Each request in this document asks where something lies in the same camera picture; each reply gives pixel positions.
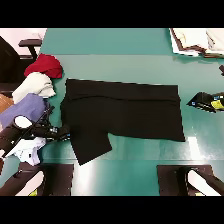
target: red garment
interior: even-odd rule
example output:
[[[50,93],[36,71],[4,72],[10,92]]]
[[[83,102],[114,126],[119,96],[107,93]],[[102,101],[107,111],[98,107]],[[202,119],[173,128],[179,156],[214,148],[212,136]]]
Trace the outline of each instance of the red garment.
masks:
[[[40,72],[50,78],[62,78],[60,62],[49,54],[40,54],[37,60],[26,68],[24,75],[28,76],[32,72]]]

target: black chair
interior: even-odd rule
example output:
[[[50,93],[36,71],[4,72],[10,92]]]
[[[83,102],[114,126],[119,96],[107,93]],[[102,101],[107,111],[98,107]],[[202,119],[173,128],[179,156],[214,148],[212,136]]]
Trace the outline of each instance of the black chair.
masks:
[[[25,69],[37,59],[34,47],[40,47],[42,40],[28,39],[19,43],[28,47],[31,55],[18,55],[14,48],[0,36],[0,93],[11,97],[12,92],[24,81]]]

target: light blue cloth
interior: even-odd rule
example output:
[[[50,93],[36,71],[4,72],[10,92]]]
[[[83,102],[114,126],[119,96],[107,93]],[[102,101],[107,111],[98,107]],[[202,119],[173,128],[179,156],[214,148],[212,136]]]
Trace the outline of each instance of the light blue cloth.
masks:
[[[18,115],[23,115],[36,122],[46,110],[47,103],[43,97],[28,93],[19,103],[10,106],[0,114],[3,129],[6,128]]]

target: stack of folded clothes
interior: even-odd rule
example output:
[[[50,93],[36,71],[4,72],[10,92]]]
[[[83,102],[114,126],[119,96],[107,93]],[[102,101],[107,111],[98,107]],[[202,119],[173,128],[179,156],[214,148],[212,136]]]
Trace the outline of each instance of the stack of folded clothes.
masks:
[[[170,28],[173,52],[224,58],[224,28]]]

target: chair armrest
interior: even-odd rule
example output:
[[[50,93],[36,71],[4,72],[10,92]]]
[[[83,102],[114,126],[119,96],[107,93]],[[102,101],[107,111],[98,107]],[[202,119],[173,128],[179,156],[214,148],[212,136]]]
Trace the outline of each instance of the chair armrest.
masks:
[[[0,94],[12,97],[12,93],[21,85],[21,83],[0,83]]]
[[[41,39],[27,39],[27,40],[21,40],[19,42],[20,47],[40,47],[42,44]]]

